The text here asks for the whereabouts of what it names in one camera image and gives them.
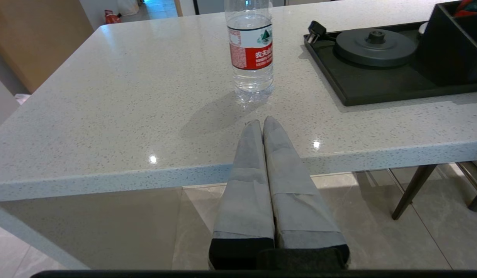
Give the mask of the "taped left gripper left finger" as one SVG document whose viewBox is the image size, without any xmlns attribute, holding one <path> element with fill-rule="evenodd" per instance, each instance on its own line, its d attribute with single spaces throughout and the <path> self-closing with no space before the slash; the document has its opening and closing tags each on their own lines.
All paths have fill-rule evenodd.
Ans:
<svg viewBox="0 0 477 278">
<path fill-rule="evenodd" d="M 239 138 L 209 246 L 212 270 L 252 270 L 274 249 L 275 225 L 261 123 L 246 123 Z"/>
</svg>

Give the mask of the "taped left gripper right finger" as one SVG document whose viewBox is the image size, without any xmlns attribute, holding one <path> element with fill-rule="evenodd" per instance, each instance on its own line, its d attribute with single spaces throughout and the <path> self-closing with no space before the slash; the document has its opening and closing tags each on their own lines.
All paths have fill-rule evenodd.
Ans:
<svg viewBox="0 0 477 278">
<path fill-rule="evenodd" d="M 274 117 L 263 125 L 265 162 L 275 224 L 275 248 L 258 262 L 271 270 L 344 270 L 348 243 L 286 130 Z"/>
</svg>

